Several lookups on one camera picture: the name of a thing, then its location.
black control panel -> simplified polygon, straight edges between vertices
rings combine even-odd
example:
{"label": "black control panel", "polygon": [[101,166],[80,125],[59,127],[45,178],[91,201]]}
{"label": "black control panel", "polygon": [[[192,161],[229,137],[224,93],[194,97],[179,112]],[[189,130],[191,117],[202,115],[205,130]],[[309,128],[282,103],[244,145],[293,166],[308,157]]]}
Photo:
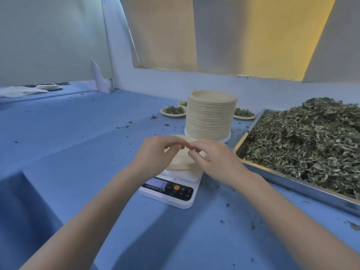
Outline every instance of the black control panel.
{"label": "black control panel", "polygon": [[183,200],[183,201],[190,200],[192,194],[194,193],[194,189],[192,187],[179,185],[177,183],[170,182],[170,181],[161,179],[159,177],[154,177],[154,179],[161,180],[162,182],[166,182],[166,185],[162,184],[162,187],[159,187],[159,184],[157,184],[157,183],[152,184],[151,180],[149,180],[148,182],[144,183],[142,185],[142,187],[163,193],[165,195],[168,195],[168,196],[171,196],[171,197]]}

gray panel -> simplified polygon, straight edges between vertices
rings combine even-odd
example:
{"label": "gray panel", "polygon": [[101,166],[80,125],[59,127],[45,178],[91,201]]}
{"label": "gray panel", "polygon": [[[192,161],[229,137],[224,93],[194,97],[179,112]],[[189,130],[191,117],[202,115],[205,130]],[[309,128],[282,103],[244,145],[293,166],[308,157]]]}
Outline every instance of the gray panel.
{"label": "gray panel", "polygon": [[304,82],[360,81],[360,0],[336,0]]}
{"label": "gray panel", "polygon": [[199,72],[239,74],[246,0],[193,0]]}
{"label": "gray panel", "polygon": [[0,87],[112,77],[100,0],[0,0]]}

small plate of herbs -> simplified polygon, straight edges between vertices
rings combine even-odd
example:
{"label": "small plate of herbs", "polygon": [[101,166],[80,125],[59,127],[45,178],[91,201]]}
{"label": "small plate of herbs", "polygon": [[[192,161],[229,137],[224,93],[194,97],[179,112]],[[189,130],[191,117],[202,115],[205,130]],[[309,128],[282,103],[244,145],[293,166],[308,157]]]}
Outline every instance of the small plate of herbs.
{"label": "small plate of herbs", "polygon": [[234,112],[235,119],[254,119],[256,115],[249,111],[249,109],[236,108]]}
{"label": "small plate of herbs", "polygon": [[188,106],[188,102],[187,101],[180,101],[180,102],[178,102],[178,106],[179,107],[187,107]]}
{"label": "small plate of herbs", "polygon": [[181,106],[180,107],[168,106],[162,108],[160,110],[160,113],[168,117],[183,117],[186,116],[186,109]]}

digital kitchen scale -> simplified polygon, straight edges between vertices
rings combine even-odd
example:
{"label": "digital kitchen scale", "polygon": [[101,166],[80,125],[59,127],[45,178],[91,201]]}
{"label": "digital kitchen scale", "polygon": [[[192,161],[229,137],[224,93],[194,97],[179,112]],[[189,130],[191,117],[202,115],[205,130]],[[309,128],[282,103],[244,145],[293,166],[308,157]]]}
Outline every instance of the digital kitchen scale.
{"label": "digital kitchen scale", "polygon": [[203,171],[196,164],[191,169],[166,169],[144,183],[139,191],[146,197],[180,209],[188,209],[194,203],[202,175]]}

person's right hand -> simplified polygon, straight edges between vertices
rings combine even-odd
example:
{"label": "person's right hand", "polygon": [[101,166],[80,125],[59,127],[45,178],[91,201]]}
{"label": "person's right hand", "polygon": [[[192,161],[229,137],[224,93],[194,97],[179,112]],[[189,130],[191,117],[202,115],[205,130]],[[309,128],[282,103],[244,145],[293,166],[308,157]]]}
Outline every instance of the person's right hand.
{"label": "person's right hand", "polygon": [[[251,173],[224,143],[201,139],[189,145],[191,158],[207,175],[224,184],[234,186],[236,181],[248,178]],[[199,154],[201,150],[206,152],[208,161]]]}

